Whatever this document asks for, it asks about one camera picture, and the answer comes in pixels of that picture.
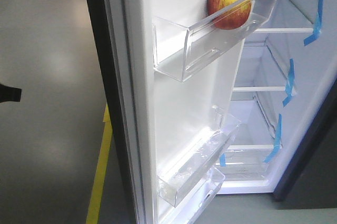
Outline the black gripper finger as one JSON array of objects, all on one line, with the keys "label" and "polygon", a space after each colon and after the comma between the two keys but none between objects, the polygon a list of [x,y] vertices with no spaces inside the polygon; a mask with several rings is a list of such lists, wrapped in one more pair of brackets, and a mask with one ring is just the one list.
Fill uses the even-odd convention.
[{"label": "black gripper finger", "polygon": [[20,102],[22,89],[0,84],[0,102]]}]

